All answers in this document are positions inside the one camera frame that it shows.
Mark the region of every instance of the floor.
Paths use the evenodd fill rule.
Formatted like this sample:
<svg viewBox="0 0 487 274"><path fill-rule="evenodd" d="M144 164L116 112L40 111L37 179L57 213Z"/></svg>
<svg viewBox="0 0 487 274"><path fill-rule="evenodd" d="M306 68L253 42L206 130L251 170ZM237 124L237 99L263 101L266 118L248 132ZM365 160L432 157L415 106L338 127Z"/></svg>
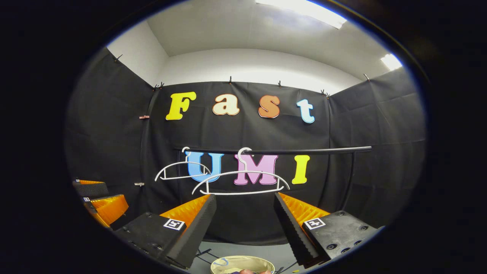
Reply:
<svg viewBox="0 0 487 274"><path fill-rule="evenodd" d="M232 255L249 255L268 260L274 265L276 271L279 270L279 268L284 267L283 272L280 273L285 274L291 274L296 270L299 274L306 273L317 267L314 266L305 270L304 267L299 266L298 264L292 265L296 262L296 259L294 258L289 244L274 246L248 246L228 243L201 242L199 250L203 252L207 249L211 249L211 251L196 257L191 268L183 271L190 274L210 274L210 264L214 260L220 257Z"/></svg>

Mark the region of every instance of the hanger hook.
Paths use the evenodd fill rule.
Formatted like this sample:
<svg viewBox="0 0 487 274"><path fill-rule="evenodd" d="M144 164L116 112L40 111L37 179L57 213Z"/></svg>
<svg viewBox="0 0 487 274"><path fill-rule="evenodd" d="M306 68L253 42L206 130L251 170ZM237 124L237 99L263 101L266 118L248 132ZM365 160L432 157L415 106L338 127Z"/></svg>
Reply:
<svg viewBox="0 0 487 274"><path fill-rule="evenodd" d="M184 151L185 151L186 149L190 149L190 148L189 148L189 147L184 147L184 148L183 148L183 150L182 150L182 152L184 153ZM191 151L190 151L190 152L188 152L188 154L186 155L186 162L187 162L187 159L188 159L188 157L189 157L190 155L191 155Z"/></svg>
<svg viewBox="0 0 487 274"><path fill-rule="evenodd" d="M239 161L241 163L243 163L243 169L244 170L247 170L247 162L245 162L243 159L242 159L242 152L245 151L245 150L251 150L250 148L248 147L242 147L238 153L237 153L237 158L239 159Z"/></svg>

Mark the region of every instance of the white wall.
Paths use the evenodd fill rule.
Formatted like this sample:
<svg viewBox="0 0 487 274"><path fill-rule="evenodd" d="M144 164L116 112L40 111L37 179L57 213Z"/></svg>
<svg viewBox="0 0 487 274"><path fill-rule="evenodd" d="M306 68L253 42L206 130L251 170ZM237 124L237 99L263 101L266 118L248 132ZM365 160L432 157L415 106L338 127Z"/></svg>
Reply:
<svg viewBox="0 0 487 274"><path fill-rule="evenodd" d="M308 58L258 49L215 49L169 57L158 77L165 86L207 81L255 82L334 94L360 83L352 75Z"/></svg>
<svg viewBox="0 0 487 274"><path fill-rule="evenodd" d="M108 50L151 86L161 83L159 76L169 56L143 21L107 45Z"/></svg>

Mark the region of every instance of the ceiling light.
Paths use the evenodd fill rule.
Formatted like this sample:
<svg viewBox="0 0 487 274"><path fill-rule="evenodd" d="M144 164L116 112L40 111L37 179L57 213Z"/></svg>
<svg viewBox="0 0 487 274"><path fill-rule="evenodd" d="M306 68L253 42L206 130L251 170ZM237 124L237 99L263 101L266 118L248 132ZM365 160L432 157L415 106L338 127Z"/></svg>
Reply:
<svg viewBox="0 0 487 274"><path fill-rule="evenodd" d="M386 54L380 60L389 68L389 70L395 70L402 67L401 62L399 62L396 56L392 54Z"/></svg>
<svg viewBox="0 0 487 274"><path fill-rule="evenodd" d="M347 20L324 7L306 0L255 0L257 4L273 5L311 16L337 29Z"/></svg>

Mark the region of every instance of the blue letter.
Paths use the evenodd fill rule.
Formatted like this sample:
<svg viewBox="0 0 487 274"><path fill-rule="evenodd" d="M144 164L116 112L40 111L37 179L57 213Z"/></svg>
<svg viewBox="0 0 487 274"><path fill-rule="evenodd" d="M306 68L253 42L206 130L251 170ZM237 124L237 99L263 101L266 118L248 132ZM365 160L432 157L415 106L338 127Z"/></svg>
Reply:
<svg viewBox="0 0 487 274"><path fill-rule="evenodd" d="M308 124L315 121L315 117L309 114L309 110L313 109L313 105L309 104L308 100L303 99L297 102L296 105L298 105L298 107L301 109L301 118L303 118L303 121L307 122Z"/></svg>
<svg viewBox="0 0 487 274"><path fill-rule="evenodd" d="M202 152L191 152L191 154L187 158L187 161L201 164L201 156L203 154L204 153L202 153ZM214 174L221 173L223 154L219 154L219 153L208 153L208 154L211 156L211 165L212 165L211 174L214 175ZM203 174L203 173L201 173L202 169L204 169L204 168L200 165L197 165L197 164L188 164L187 165L187 172L189 173L190 176ZM203 176L197 176L197 177L191 177L191 178L195 181L202 182L206 178L210 177L211 174L203 175ZM216 180L218 180L218 178L219 178L219 176L211 179L208 182L216 181Z"/></svg>

